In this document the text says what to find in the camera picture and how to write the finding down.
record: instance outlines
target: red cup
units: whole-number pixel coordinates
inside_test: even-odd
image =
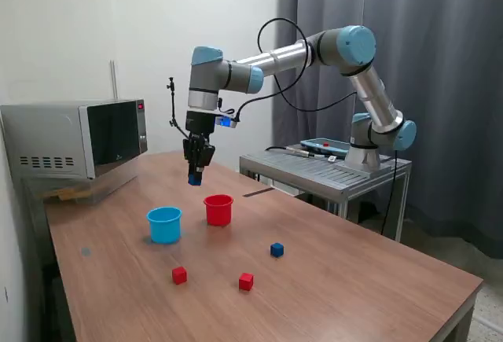
[[[225,194],[211,195],[205,198],[207,223],[210,226],[226,226],[229,224],[233,202],[234,199]]]

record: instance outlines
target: red cube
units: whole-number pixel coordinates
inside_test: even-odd
[[[239,277],[239,289],[249,291],[253,287],[253,274],[243,273]]]
[[[187,270],[184,267],[177,267],[173,269],[171,273],[173,274],[173,282],[177,285],[187,281]]]

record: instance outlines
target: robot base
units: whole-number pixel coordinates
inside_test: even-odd
[[[350,147],[344,162],[336,163],[345,171],[372,178],[391,170],[389,166],[381,166],[378,149]]]

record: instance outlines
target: blue cup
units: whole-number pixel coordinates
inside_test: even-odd
[[[157,244],[172,244],[180,238],[182,210],[176,207],[159,207],[150,210],[150,237]]]

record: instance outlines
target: blue cube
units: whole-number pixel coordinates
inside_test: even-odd
[[[270,254],[273,257],[279,258],[283,255],[285,249],[283,248],[283,245],[280,244],[279,242],[275,242],[270,246]]]

